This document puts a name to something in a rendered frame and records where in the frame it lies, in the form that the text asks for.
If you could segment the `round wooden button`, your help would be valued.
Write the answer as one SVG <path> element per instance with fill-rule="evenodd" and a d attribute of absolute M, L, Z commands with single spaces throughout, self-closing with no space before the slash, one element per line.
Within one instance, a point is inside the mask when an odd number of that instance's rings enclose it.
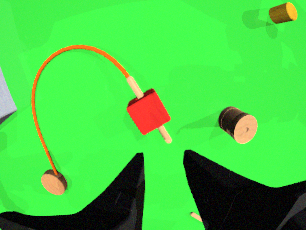
<path fill-rule="evenodd" d="M 56 175 L 53 170 L 47 170 L 41 175 L 41 184 L 45 190 L 55 195 L 63 195 L 65 190 L 67 190 L 68 182 L 63 174 Z"/>

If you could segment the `red cube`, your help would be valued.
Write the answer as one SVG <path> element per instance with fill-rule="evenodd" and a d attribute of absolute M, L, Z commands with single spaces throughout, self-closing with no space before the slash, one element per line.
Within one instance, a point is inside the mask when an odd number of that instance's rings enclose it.
<path fill-rule="evenodd" d="M 165 107 L 162 106 L 161 100 L 153 88 L 149 88 L 142 94 L 144 96 L 141 96 L 141 99 L 130 100 L 126 111 L 128 111 L 133 122 L 136 123 L 141 135 L 144 136 L 170 122 L 170 116 Z"/>

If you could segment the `thin tan wooden stick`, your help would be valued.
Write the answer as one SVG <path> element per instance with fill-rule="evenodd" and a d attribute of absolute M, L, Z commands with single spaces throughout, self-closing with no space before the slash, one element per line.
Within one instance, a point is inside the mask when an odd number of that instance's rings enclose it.
<path fill-rule="evenodd" d="M 190 213 L 190 215 L 192 215 L 192 217 L 194 217 L 194 219 L 200 220 L 201 223 L 202 223 L 202 219 L 201 219 L 200 215 L 197 215 L 197 213 L 194 213 L 194 212 Z"/>

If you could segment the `wooden stick with orange string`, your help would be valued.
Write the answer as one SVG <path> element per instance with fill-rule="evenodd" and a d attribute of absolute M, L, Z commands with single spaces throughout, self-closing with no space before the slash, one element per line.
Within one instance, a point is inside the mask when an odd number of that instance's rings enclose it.
<path fill-rule="evenodd" d="M 55 172 L 56 175 L 59 175 L 59 172 L 57 172 L 56 166 L 55 166 L 55 164 L 53 164 L 51 154 L 49 154 L 48 148 L 47 148 L 47 146 L 45 146 L 45 142 L 44 142 L 44 139 L 43 139 L 43 134 L 41 134 L 39 123 L 37 123 L 36 107 L 35 107 L 36 87 L 37 87 L 37 80 L 39 80 L 40 75 L 41 75 L 41 71 L 43 71 L 45 66 L 47 66 L 47 64 L 49 62 L 51 62 L 51 59 L 55 58 L 56 55 L 61 54 L 61 52 L 72 50 L 72 48 L 73 48 L 73 50 L 78 50 L 78 48 L 82 48 L 82 50 L 94 51 L 94 52 L 97 52 L 97 54 L 100 54 L 100 55 L 104 56 L 104 58 L 110 60 L 110 62 L 112 62 L 114 64 L 114 66 L 116 66 L 117 68 L 120 68 L 121 74 L 125 76 L 126 82 L 128 82 L 129 86 L 132 87 L 132 90 L 134 91 L 134 94 L 136 94 L 137 98 L 141 99 L 141 96 L 144 96 L 144 94 L 142 94 L 142 90 L 141 90 L 140 86 L 138 86 L 138 83 L 136 82 L 136 79 L 133 79 L 133 76 L 130 76 L 128 74 L 128 72 L 126 72 L 125 68 L 122 67 L 121 64 L 117 62 L 117 60 L 114 60 L 112 55 L 108 55 L 108 52 L 106 52 L 106 51 L 101 51 L 100 48 L 96 48 L 94 46 L 88 46 L 88 44 L 86 44 L 86 46 L 84 46 L 84 44 L 78 44 L 78 46 L 77 46 L 77 44 L 72 44 L 72 46 L 60 48 L 60 50 L 57 50 L 56 52 L 53 52 L 52 55 L 49 55 L 48 59 L 45 59 L 45 62 L 43 64 L 41 64 L 41 67 L 39 68 L 39 71 L 37 71 L 35 82 L 33 82 L 33 87 L 32 87 L 32 116 L 33 116 L 33 119 L 35 119 L 35 126 L 36 126 L 36 130 L 37 130 L 37 134 L 39 134 L 41 144 L 43 144 L 43 147 L 44 147 L 44 150 L 45 150 L 45 155 L 48 156 L 49 162 L 51 162 L 52 170 L 53 170 L 53 172 Z M 162 136 L 162 138 L 164 138 L 166 143 L 172 142 L 172 138 L 170 138 L 170 135 L 168 134 L 168 132 L 166 132 L 164 126 L 158 127 L 157 131 L 158 131 L 158 134 L 160 134 Z"/>

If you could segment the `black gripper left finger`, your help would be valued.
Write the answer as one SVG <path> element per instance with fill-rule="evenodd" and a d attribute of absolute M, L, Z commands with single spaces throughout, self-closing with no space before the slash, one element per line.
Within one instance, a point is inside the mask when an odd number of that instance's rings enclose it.
<path fill-rule="evenodd" d="M 137 152 L 101 195 L 77 213 L 55 216 L 0 213 L 1 230 L 142 230 L 145 154 Z"/>

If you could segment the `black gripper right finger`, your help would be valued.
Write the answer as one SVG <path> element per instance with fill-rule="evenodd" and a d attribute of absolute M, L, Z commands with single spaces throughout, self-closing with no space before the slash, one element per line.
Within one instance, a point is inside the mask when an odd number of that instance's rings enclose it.
<path fill-rule="evenodd" d="M 182 163 L 205 230 L 281 230 L 306 208 L 306 180 L 269 187 L 194 150 L 184 151 Z"/>

